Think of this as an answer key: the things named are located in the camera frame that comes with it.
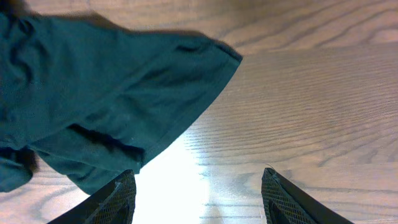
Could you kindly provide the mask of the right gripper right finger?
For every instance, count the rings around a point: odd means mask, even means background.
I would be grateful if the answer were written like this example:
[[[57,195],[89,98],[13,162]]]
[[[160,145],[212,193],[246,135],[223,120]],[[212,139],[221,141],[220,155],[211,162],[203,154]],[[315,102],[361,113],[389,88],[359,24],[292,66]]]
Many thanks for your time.
[[[353,224],[271,167],[264,169],[261,194],[267,224]]]

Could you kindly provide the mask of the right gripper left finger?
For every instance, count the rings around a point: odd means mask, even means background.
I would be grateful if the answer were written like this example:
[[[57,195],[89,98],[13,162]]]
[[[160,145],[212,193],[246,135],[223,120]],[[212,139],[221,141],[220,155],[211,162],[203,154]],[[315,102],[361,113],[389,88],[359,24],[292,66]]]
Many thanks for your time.
[[[126,170],[48,224],[131,224],[135,201],[134,172]]]

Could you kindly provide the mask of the black shorts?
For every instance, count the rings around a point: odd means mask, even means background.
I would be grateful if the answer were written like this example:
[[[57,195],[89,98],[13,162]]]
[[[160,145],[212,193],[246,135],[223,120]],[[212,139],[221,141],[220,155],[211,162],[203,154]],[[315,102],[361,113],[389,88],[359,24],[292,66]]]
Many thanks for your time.
[[[202,34],[126,32],[1,14],[1,191],[37,155],[92,194],[139,172],[223,91],[242,61]]]

